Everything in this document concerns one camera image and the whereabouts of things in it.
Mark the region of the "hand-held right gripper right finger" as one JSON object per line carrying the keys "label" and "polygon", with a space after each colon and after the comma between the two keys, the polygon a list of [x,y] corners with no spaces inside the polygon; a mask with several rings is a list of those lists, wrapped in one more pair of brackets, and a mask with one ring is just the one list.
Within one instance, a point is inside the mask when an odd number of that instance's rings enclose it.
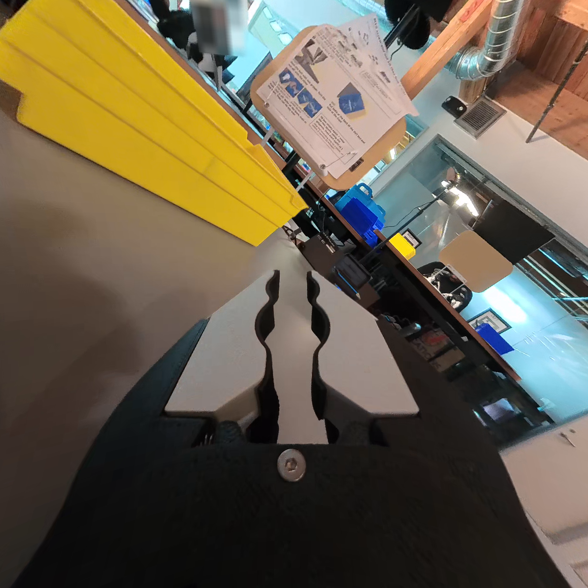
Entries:
{"label": "hand-held right gripper right finger", "polygon": [[307,273],[313,353],[311,397],[332,425],[413,417],[419,408],[375,317],[314,270]]}

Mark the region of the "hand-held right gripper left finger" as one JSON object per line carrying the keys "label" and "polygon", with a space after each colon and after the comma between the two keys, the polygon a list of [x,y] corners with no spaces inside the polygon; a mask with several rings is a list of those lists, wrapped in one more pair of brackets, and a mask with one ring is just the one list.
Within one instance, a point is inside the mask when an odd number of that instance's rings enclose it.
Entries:
{"label": "hand-held right gripper left finger", "polygon": [[275,327],[280,277],[279,270],[264,273],[210,316],[165,415],[239,425],[261,416],[259,390],[273,378],[266,338]]}

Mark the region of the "printed sign box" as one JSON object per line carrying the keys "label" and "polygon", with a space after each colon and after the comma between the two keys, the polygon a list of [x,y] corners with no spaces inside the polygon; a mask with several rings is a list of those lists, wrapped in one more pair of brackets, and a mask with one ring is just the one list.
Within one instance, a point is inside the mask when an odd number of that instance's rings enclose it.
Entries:
{"label": "printed sign box", "polygon": [[409,343],[439,372],[447,371],[465,358],[464,353],[438,327],[418,333]]}

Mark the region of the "black box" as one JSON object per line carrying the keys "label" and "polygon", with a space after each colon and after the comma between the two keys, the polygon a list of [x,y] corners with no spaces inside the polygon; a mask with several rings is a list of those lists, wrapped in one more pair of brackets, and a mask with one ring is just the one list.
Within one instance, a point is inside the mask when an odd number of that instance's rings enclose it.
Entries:
{"label": "black box", "polygon": [[318,233],[298,246],[298,250],[311,265],[313,270],[324,278],[329,278],[334,265],[340,261],[345,254],[352,253],[355,248],[356,246],[352,243],[338,246],[332,239],[323,233]]}

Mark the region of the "small yellow labelled bin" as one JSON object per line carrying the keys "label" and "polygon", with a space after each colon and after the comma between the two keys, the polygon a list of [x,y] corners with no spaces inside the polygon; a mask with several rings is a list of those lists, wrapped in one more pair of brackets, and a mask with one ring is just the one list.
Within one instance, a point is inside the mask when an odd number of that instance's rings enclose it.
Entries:
{"label": "small yellow labelled bin", "polygon": [[388,241],[388,244],[394,247],[407,260],[412,259],[416,254],[415,247],[400,233],[394,234]]}

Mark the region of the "framed picture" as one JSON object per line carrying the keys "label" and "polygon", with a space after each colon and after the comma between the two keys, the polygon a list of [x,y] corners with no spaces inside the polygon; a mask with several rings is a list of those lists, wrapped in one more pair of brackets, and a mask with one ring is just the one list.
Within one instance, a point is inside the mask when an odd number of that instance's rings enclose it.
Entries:
{"label": "framed picture", "polygon": [[482,325],[489,325],[497,334],[511,329],[510,324],[490,308],[468,319],[468,324],[474,329],[478,329]]}

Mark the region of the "blank wooden board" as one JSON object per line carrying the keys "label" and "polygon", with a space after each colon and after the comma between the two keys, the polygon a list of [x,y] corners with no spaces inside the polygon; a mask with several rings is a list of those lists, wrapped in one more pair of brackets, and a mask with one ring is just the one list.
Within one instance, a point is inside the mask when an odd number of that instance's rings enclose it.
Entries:
{"label": "blank wooden board", "polygon": [[439,262],[474,293],[483,293],[513,271],[513,264],[474,231],[459,234],[441,249]]}

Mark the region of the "black panel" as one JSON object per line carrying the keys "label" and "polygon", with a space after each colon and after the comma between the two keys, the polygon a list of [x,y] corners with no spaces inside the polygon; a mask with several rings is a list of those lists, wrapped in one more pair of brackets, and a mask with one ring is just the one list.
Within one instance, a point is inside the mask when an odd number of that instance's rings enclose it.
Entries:
{"label": "black panel", "polygon": [[554,239],[554,234],[507,201],[485,211],[473,230],[512,264]]}

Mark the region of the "wooden board with instruction sheets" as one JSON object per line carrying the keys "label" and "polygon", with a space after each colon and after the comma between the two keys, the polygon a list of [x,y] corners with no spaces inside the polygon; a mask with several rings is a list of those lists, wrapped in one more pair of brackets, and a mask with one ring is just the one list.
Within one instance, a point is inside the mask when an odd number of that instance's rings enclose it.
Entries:
{"label": "wooden board with instruction sheets", "polygon": [[378,16],[306,27],[252,83],[254,106],[329,188],[359,182],[417,109],[387,56]]}

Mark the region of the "wooden beam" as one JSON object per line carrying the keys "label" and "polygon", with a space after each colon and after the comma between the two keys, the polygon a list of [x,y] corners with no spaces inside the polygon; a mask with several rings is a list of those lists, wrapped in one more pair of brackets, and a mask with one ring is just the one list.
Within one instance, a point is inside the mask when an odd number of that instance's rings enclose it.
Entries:
{"label": "wooden beam", "polygon": [[489,19],[493,1],[467,1],[401,79],[413,100]]}

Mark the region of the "metal rod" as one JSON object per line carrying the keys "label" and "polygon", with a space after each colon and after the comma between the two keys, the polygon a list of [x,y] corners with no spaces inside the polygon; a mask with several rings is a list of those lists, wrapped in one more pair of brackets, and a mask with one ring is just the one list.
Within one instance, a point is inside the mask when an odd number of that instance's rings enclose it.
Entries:
{"label": "metal rod", "polygon": [[570,78],[575,73],[575,70],[577,69],[577,67],[579,66],[579,64],[582,62],[582,60],[584,59],[584,57],[585,57],[586,54],[587,54],[587,41],[584,42],[584,45],[583,45],[582,49],[580,50],[580,52],[575,57],[575,59],[572,62],[569,70],[567,71],[567,73],[563,77],[562,82],[559,84],[559,86],[555,90],[555,92],[554,92],[553,96],[551,97],[548,105],[545,107],[544,111],[542,112],[539,120],[533,126],[533,129],[531,130],[530,134],[526,138],[525,143],[530,143],[533,140],[533,137],[535,136],[536,132],[540,129],[541,124],[546,119],[546,117],[548,116],[548,114],[550,113],[550,111],[554,108],[554,106],[555,106],[555,104],[556,104],[559,96],[563,92],[563,90],[566,87],[567,83],[569,82]]}

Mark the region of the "wall vent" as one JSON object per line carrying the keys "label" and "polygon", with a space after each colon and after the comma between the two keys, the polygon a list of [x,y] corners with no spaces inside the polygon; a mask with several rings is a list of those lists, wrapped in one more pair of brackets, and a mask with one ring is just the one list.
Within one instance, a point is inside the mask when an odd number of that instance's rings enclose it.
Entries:
{"label": "wall vent", "polygon": [[505,113],[506,109],[497,102],[482,96],[469,105],[466,112],[455,119],[454,124],[468,136],[479,139]]}

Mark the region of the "silver elbow duct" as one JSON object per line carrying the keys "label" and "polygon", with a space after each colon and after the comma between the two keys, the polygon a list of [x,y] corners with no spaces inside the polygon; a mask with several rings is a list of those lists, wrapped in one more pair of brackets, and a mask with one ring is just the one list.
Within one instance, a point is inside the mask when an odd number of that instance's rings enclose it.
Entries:
{"label": "silver elbow duct", "polygon": [[445,69],[461,81],[478,81],[498,73],[511,53],[525,3],[497,1],[482,47],[463,47],[445,65]]}

